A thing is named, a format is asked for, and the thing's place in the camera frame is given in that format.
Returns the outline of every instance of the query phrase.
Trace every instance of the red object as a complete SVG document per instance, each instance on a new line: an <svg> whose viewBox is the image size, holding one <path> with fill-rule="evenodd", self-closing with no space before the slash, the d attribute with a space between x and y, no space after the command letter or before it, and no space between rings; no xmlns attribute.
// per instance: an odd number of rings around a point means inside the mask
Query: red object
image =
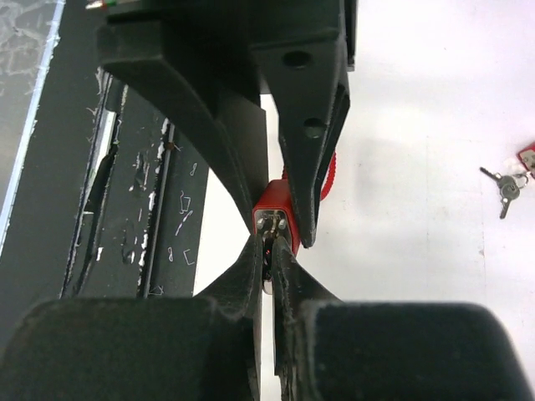
<svg viewBox="0 0 535 401"><path fill-rule="evenodd" d="M331 191L331 188L333 188L335 176L336 176L336 152L333 153L333 158L331 159L331 162L329 163L329 169L327 170L327 179L324 182L324 187L321 189L321 198L320 198L321 201L327 197L327 195ZM286 180L287 178L288 178L288 173L286 172L286 168L284 168L283 180Z"/></svg>
<svg viewBox="0 0 535 401"><path fill-rule="evenodd" d="M257 211L283 211L286 215L288 228L292 233L292 252L298 254L301 245L298 223L295 221L292 208L292 198L290 197L290 185L288 180L273 180L268 185L257 205L252 210L252 218Z"/></svg>
<svg viewBox="0 0 535 401"><path fill-rule="evenodd" d="M532 173L535 178L535 142L529 145L526 149L522 149L517 154L518 159L522 162L527 171Z"/></svg>

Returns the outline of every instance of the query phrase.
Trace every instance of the white table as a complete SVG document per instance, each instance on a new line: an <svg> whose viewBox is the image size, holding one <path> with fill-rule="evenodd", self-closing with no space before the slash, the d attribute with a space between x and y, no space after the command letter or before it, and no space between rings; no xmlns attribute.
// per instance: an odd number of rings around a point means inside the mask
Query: white table
<svg viewBox="0 0 535 401"><path fill-rule="evenodd" d="M336 181L298 260L344 300L487 306L535 385L535 185L500 221L496 185L478 170L516 172L516 152L535 142L535 4L363 0L358 20ZM277 113L270 98L264 107L278 178ZM196 292L247 238L213 175L203 224ZM267 296L263 310L262 399L275 400Z"/></svg>

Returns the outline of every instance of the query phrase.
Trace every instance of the silver key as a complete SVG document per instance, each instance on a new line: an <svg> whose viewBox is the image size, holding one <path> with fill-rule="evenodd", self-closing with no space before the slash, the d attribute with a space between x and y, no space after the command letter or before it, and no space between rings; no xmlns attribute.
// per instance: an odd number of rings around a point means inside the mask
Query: silver key
<svg viewBox="0 0 535 401"><path fill-rule="evenodd" d="M516 180L510 175L493 174L483 167L480 167L479 170L496 182L498 189L500 190L500 195L502 196L502 212L500 213L500 219L505 219L511 202L520 196L520 188L518 187Z"/></svg>

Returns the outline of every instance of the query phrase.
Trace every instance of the white tabletop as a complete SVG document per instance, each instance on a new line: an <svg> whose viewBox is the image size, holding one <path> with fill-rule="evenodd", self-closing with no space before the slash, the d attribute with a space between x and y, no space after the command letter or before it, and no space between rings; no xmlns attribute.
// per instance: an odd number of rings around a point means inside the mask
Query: white tabletop
<svg viewBox="0 0 535 401"><path fill-rule="evenodd" d="M497 187L478 169L517 172L515 154L535 142L534 43L530 0L362 0L336 181L315 246L298 255L344 300L487 306L532 385L535 185L501 221ZM263 104L278 178L277 114L270 99ZM236 260L247 238L213 175L203 224L196 292ZM263 310L262 399L275 400L267 296Z"/></svg>

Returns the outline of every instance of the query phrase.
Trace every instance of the red coiled cord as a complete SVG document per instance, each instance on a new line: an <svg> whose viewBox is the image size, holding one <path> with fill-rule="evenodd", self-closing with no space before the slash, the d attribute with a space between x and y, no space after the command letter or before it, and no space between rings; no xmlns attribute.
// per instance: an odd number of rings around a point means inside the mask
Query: red coiled cord
<svg viewBox="0 0 535 401"><path fill-rule="evenodd" d="M325 199L331 188L333 188L334 177L336 176L336 152L333 153L333 158L329 163L329 169L327 170L327 178L324 182L324 187L321 189L321 200ZM286 167L283 170L283 180L288 178L288 173L286 172Z"/></svg>

